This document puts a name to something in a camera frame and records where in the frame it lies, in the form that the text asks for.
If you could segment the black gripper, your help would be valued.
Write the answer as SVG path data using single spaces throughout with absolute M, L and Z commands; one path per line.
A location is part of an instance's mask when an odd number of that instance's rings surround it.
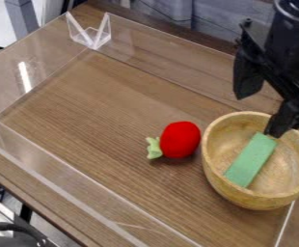
M 269 83 L 282 96 L 278 113 L 265 134 L 276 138 L 299 128 L 299 0 L 276 0 L 270 25 L 248 18 L 234 63 L 238 100 L 257 94 Z

